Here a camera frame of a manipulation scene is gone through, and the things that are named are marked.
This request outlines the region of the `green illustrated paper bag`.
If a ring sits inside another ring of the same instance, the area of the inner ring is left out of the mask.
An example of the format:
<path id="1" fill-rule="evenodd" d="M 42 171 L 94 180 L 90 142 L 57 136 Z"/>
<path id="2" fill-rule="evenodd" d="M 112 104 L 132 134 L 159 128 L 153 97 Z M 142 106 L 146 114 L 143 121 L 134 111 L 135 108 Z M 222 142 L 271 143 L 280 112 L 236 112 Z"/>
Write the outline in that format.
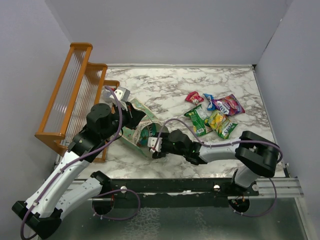
<path id="1" fill-rule="evenodd" d="M 131 100 L 133 107 L 137 110 L 141 110 L 146 113 L 145 117 L 141 120 L 136 130 L 123 127 L 123 137 L 120 138 L 120 141 L 126 145 L 129 149 L 139 153 L 145 158 L 151 158 L 152 153 L 149 151 L 148 146 L 138 146 L 137 143 L 140 138 L 141 131 L 144 127 L 153 124 L 154 126 L 154 135 L 156 132 L 159 132 L 163 123 L 158 119 L 158 117 L 139 99 L 134 98 Z"/>

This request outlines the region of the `green spring tea packet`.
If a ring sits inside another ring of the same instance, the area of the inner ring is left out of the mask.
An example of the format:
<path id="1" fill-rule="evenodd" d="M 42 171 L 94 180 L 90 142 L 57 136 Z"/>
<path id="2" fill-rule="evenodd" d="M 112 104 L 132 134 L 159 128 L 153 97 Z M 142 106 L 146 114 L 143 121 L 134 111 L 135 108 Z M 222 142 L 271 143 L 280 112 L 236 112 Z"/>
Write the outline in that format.
<path id="1" fill-rule="evenodd" d="M 193 125 L 193 131 L 198 137 L 213 131 L 209 125 L 209 116 L 204 111 L 201 104 L 184 113 L 184 116 L 190 118 Z"/>

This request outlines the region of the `red snack packet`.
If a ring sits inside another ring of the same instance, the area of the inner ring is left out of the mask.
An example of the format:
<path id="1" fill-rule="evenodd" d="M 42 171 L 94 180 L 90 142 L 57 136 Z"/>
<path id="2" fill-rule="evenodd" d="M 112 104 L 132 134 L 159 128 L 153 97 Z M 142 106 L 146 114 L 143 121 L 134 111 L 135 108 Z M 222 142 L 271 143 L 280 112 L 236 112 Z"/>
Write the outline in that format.
<path id="1" fill-rule="evenodd" d="M 197 106 L 204 101 L 204 98 L 197 91 L 192 91 L 186 96 L 185 101 Z"/>

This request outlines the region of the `yellow green snack packet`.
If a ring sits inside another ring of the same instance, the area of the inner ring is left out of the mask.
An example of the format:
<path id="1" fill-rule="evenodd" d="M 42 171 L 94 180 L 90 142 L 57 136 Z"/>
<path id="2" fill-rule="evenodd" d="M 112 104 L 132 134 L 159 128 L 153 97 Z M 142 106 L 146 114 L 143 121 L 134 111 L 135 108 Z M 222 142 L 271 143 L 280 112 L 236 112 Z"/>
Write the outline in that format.
<path id="1" fill-rule="evenodd" d="M 214 110 L 210 117 L 205 120 L 205 125 L 210 127 L 220 138 L 224 140 L 229 139 L 230 134 L 238 126 L 237 123 L 232 122 L 228 116 L 217 109 Z"/>

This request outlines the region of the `blue snack packet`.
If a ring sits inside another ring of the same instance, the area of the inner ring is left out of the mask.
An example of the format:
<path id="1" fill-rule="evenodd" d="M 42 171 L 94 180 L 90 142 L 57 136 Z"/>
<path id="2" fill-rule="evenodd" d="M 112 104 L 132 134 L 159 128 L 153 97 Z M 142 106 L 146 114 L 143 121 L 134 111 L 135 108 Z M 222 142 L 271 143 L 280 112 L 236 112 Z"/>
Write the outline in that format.
<path id="1" fill-rule="evenodd" d="M 214 104 L 214 96 L 212 94 L 204 93 L 204 98 L 208 101 L 207 110 L 214 111 L 216 110 L 216 106 Z"/>

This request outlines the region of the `purple snack packet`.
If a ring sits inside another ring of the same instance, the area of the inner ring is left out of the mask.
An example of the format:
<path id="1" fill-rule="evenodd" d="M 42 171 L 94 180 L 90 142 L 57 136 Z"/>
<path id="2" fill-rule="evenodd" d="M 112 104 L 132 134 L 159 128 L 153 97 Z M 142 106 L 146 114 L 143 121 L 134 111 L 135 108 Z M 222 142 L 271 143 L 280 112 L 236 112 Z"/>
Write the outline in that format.
<path id="1" fill-rule="evenodd" d="M 244 114 L 246 112 L 234 94 L 219 99 L 213 99 L 212 103 L 217 110 L 220 110 L 229 117 Z"/>

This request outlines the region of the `teal barley mint packet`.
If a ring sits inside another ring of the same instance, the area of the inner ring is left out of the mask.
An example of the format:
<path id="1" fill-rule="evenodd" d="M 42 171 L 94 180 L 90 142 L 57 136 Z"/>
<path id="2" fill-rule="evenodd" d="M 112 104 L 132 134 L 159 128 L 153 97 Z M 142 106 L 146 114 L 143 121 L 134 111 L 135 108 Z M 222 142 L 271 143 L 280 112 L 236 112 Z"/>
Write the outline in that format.
<path id="1" fill-rule="evenodd" d="M 146 146 L 148 144 L 149 137 L 155 134 L 155 127 L 153 124 L 147 125 L 141 130 L 137 145 L 139 147 Z"/>

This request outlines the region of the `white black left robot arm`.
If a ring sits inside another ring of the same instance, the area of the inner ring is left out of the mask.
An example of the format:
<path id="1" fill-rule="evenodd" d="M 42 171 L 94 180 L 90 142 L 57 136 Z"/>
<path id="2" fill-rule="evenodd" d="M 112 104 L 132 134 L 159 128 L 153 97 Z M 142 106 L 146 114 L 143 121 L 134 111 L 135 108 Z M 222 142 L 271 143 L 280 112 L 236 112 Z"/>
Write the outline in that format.
<path id="1" fill-rule="evenodd" d="M 92 178 L 83 188 L 70 195 L 66 190 L 107 146 L 116 140 L 123 127 L 136 129 L 146 114 L 125 102 L 112 112 L 105 103 L 95 104 L 86 116 L 86 124 L 69 144 L 60 164 L 42 186 L 27 200 L 17 201 L 12 211 L 21 219 L 20 237 L 25 239 L 24 226 L 45 240 L 60 226 L 63 218 L 81 202 L 99 196 L 106 197 L 111 186 L 104 180 Z"/>

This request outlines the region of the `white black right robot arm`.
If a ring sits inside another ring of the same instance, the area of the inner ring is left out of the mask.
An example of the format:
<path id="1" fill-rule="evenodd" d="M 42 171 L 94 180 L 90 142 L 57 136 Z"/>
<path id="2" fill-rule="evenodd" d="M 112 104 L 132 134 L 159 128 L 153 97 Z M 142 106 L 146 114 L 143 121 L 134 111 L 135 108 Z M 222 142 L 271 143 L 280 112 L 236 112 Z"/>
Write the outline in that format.
<path id="1" fill-rule="evenodd" d="M 239 160 L 243 167 L 235 171 L 229 184 L 230 191 L 236 196 L 246 192 L 259 177 L 272 178 L 278 162 L 283 158 L 277 144 L 251 131 L 243 131 L 234 140 L 205 143 L 192 141 L 180 130 L 174 130 L 149 137 L 147 146 L 154 159 L 173 154 L 184 157 L 196 166 L 214 161 Z"/>

